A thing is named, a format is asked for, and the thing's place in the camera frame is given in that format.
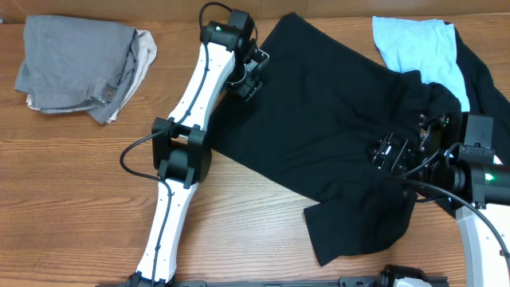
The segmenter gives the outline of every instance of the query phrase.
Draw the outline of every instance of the black cloth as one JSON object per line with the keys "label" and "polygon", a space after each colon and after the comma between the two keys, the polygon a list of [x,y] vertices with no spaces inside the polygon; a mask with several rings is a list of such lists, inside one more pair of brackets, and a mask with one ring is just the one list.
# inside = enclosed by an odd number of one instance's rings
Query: black cloth
{"label": "black cloth", "polygon": [[226,95],[210,120],[210,145],[320,202],[304,214],[321,265],[387,249],[406,232],[417,195],[383,183],[389,175],[366,148],[389,132],[418,142],[420,115],[459,112],[457,98],[422,84],[418,71],[366,59],[295,14],[261,48],[270,55],[264,87],[248,102]]}
{"label": "black cloth", "polygon": [[455,29],[457,65],[464,76],[471,113],[494,118],[492,147],[505,165],[510,164],[510,103],[494,87],[491,73],[480,58],[461,39]]}

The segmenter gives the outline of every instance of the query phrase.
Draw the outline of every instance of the folded gray pants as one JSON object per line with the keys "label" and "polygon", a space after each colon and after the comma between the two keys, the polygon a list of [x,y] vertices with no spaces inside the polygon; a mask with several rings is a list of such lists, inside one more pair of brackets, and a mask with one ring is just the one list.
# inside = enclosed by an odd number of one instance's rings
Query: folded gray pants
{"label": "folded gray pants", "polygon": [[54,15],[29,16],[15,89],[43,113],[88,111],[104,124],[135,75],[136,29]]}

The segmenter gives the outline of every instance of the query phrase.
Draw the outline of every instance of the light blue cloth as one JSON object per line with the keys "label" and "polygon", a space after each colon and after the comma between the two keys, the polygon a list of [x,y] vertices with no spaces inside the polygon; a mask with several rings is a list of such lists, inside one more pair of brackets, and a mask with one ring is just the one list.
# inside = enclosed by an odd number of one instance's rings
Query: light blue cloth
{"label": "light blue cloth", "polygon": [[461,102],[461,110],[469,112],[453,24],[373,17],[372,28],[388,69],[400,73],[419,70],[422,83],[444,85]]}

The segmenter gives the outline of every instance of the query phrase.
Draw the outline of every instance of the black cable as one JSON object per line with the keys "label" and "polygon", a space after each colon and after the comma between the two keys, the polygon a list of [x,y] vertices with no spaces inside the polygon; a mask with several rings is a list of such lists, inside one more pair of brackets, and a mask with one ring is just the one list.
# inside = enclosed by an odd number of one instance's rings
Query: black cable
{"label": "black cable", "polygon": [[412,175],[414,172],[416,171],[420,171],[425,165],[429,164],[438,154],[439,154],[439,151],[440,149],[438,148],[436,150],[436,152],[431,155],[426,161],[424,161],[422,164],[420,164],[419,166],[413,168],[412,170],[408,171],[408,172],[405,172],[399,176],[397,176],[397,179],[403,179],[405,178],[406,176],[409,176],[409,175]]}
{"label": "black cable", "polygon": [[448,151],[446,151],[446,153],[445,153],[445,163],[446,163],[446,167],[447,168],[449,168],[449,155],[452,154],[452,152],[455,149],[455,147],[460,147],[460,146],[464,146],[464,145],[462,143],[454,143],[454,144],[452,144],[448,148]]}
{"label": "black cable", "polygon": [[200,25],[200,41],[203,41],[202,40],[202,30],[203,30],[203,20],[202,19],[203,19],[204,11],[209,6],[220,6],[220,7],[227,9],[230,13],[232,13],[232,8],[230,8],[227,5],[220,3],[220,2],[208,2],[204,6],[202,6],[202,8],[200,9],[200,14],[198,15],[198,24]]}
{"label": "black cable", "polygon": [[459,202],[463,206],[466,206],[474,214],[476,214],[481,219],[481,221],[483,221],[487,225],[487,227],[491,230],[491,232],[496,237],[497,242],[500,243],[501,252],[503,253],[502,255],[504,256],[504,259],[506,260],[508,275],[510,277],[510,254],[508,254],[507,246],[504,244],[503,238],[501,237],[500,233],[496,230],[496,227],[494,227],[494,225],[477,208],[475,208],[473,205],[471,205],[469,202],[465,201],[464,199],[460,198],[459,196],[457,196],[447,190],[444,190],[440,187],[436,187],[430,183],[422,183],[420,181],[412,180],[412,179],[399,179],[399,181],[409,184],[409,185],[414,185],[416,187],[425,187],[425,188],[429,188],[431,190],[440,192],[440,193],[448,196],[449,198]]}
{"label": "black cable", "polygon": [[255,44],[257,44],[258,41],[258,29],[255,25],[253,25],[253,28],[255,29]]}

